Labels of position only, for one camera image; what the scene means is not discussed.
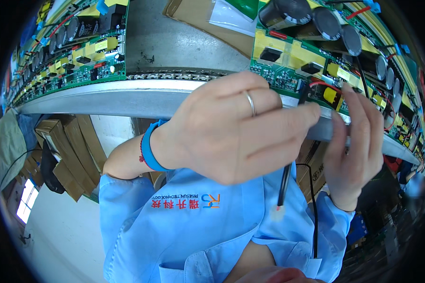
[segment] black bag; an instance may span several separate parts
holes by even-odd
[[[62,194],[65,188],[60,184],[57,177],[52,172],[57,163],[58,161],[52,155],[47,141],[44,140],[42,144],[41,175],[49,190]]]

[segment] rs logo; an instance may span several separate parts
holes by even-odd
[[[203,208],[219,208],[219,206],[213,206],[213,202],[219,204],[220,194],[217,195],[217,200],[212,195],[202,195],[202,201],[207,202],[208,206]]]

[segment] blue shirt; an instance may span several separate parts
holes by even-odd
[[[249,241],[267,245],[277,265],[332,282],[339,274],[354,212],[317,198],[318,258],[313,258],[313,213],[295,182],[293,163],[285,215],[273,222],[283,170],[223,186],[190,169],[167,176],[156,193],[146,178],[101,178],[99,204],[106,259],[113,283],[225,280]]]
[[[402,178],[400,172],[397,173],[398,181]],[[421,195],[421,186],[423,181],[423,175],[421,173],[415,173],[406,184],[400,183],[400,188],[410,197],[418,197]]]

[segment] metal frame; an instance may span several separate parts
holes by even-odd
[[[167,79],[104,82],[52,93],[27,102],[17,110],[22,114],[90,114],[168,120],[187,95],[204,83]],[[286,108],[297,105],[295,98],[280,97]],[[349,116],[340,115],[346,124],[351,122]],[[307,138],[330,141],[332,132],[331,110],[321,107],[321,117],[309,130]],[[382,153],[420,164],[407,148],[387,135],[384,136]]]

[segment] window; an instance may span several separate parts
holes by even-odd
[[[17,216],[22,219],[23,223],[27,223],[33,204],[38,196],[38,190],[35,185],[28,179],[23,189],[22,198],[20,199],[19,208],[17,208]]]

